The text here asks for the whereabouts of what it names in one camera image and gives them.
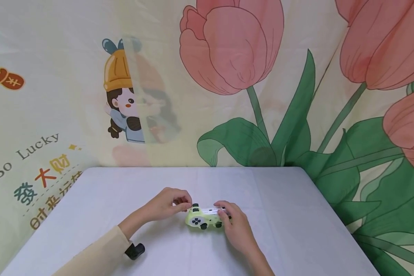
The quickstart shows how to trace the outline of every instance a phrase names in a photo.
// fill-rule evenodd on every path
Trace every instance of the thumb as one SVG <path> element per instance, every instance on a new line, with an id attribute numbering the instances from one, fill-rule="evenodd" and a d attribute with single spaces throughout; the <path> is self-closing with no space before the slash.
<path id="1" fill-rule="evenodd" d="M 172 211 L 173 211 L 173 214 L 176 214 L 179 212 L 183 212 L 189 209 L 190 207 L 192 207 L 192 204 L 185 202 L 185 203 L 178 204 L 176 206 L 172 206 Z"/>
<path id="2" fill-rule="evenodd" d="M 221 218 L 221 220 L 222 220 L 222 224 L 224 224 L 224 228 L 225 228 L 226 230 L 230 229 L 230 227 L 232 227 L 232 224 L 231 224 L 231 222 L 230 222 L 230 219 L 228 218 L 227 213 L 225 213 L 225 212 L 224 212 L 224 211 L 222 211 L 222 210 L 218 210 L 218 215 L 219 215 L 219 217 L 220 217 L 220 218 Z"/>

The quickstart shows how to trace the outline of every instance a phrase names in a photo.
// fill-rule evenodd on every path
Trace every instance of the printed backdrop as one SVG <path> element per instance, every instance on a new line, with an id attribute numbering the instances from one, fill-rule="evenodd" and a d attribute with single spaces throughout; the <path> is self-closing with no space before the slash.
<path id="1" fill-rule="evenodd" d="M 0 0 L 0 272 L 91 166 L 300 166 L 414 276 L 414 0 Z"/>

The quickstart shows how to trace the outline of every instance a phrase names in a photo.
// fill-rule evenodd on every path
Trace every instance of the cartoon face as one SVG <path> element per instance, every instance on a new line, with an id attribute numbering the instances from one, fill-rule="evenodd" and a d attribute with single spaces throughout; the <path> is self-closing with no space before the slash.
<path id="1" fill-rule="evenodd" d="M 129 88 L 122 88 L 122 94 L 112 99 L 112 104 L 118 107 L 120 113 L 127 117 L 138 117 L 136 108 L 136 95 Z"/>

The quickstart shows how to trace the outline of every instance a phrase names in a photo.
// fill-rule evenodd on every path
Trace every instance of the beige sleeve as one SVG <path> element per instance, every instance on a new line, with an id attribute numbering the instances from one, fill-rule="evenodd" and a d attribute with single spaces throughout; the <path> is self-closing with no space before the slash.
<path id="1" fill-rule="evenodd" d="M 118 226 L 85 248 L 60 268 L 53 276 L 108 276 L 122 261 L 131 245 Z"/>

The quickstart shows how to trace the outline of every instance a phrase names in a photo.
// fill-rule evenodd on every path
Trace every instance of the white tablecloth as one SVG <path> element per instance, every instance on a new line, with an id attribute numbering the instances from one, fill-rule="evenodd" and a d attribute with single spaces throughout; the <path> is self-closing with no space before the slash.
<path id="1" fill-rule="evenodd" d="M 300 168 L 91 168 L 36 230 L 2 276 L 48 276 L 164 187 L 194 203 L 238 204 L 277 276 L 378 276 Z M 188 227 L 185 213 L 149 223 L 132 238 L 146 253 L 125 256 L 114 275 L 250 275 L 222 229 Z"/>

